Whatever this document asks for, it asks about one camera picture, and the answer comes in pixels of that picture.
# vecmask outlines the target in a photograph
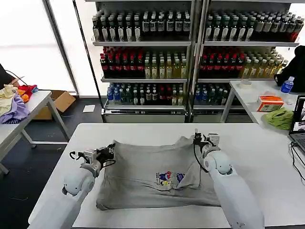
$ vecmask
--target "person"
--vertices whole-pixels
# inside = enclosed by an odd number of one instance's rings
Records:
[[[18,87],[18,80],[16,80],[15,77],[12,75],[8,74],[2,65],[0,64],[0,89],[4,88],[5,84],[13,84],[15,87]]]

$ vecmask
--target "purple cloth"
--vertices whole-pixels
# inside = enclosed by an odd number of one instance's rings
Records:
[[[16,120],[20,122],[22,119],[26,118],[29,113],[29,110],[24,105],[23,99],[16,93],[12,100],[10,111],[0,116],[0,122],[2,124],[6,122],[10,123],[9,121],[12,120],[15,120],[14,123],[16,123]]]

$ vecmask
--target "paper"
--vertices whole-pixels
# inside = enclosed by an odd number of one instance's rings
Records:
[[[84,110],[83,110],[82,112],[83,112],[83,113],[85,113],[85,112],[93,112],[94,109],[95,109],[95,105],[86,105],[86,106],[84,107]]]

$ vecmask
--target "white table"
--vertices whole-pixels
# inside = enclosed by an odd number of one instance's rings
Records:
[[[39,111],[45,105],[47,105],[53,118],[59,125],[65,139],[69,141],[70,135],[68,134],[67,128],[51,99],[51,94],[51,91],[38,91],[33,93],[30,100],[25,104],[30,111],[30,114],[26,119],[22,120],[19,124],[0,124],[0,161],[7,155],[7,153],[13,148],[21,137],[27,140],[31,147],[35,147],[37,144],[67,144],[67,142],[33,141],[24,130],[27,124],[29,124],[29,122],[39,113]],[[0,163],[0,172],[8,174],[9,171],[3,164]]]
[[[281,96],[280,88],[277,86],[275,81],[252,80],[251,87],[246,89],[241,88],[240,83],[241,81],[230,81],[230,86],[232,88],[230,90],[230,94],[228,96],[227,103],[224,107],[224,112],[221,116],[220,122],[224,123],[226,121],[228,112],[232,105],[232,101],[234,99],[234,96],[236,95],[236,97],[250,116],[251,120],[254,123],[265,125],[265,122],[262,120],[262,116],[267,112],[257,112],[255,102],[257,101],[258,96],[264,95],[266,91],[269,91],[277,96]],[[287,103],[284,103],[283,107],[294,111],[297,97],[298,95],[296,94],[289,94],[289,100],[292,102],[292,104],[288,105]]]
[[[159,146],[190,137],[195,128],[204,134],[218,133],[220,148],[233,160],[265,215],[266,226],[305,224],[305,186],[292,167],[289,139],[272,135],[258,124],[79,124],[58,161],[29,223],[49,198],[62,195],[64,175],[76,170],[70,151],[106,146],[114,139],[134,145]],[[186,206],[101,211],[96,198],[103,172],[81,206],[73,228],[228,228],[220,207]]]

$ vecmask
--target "gray t-shirt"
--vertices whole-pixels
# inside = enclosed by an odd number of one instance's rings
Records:
[[[114,143],[116,163],[105,168],[97,208],[220,205],[213,181],[195,160],[192,138],[170,146]],[[200,158],[199,147],[196,153]]]

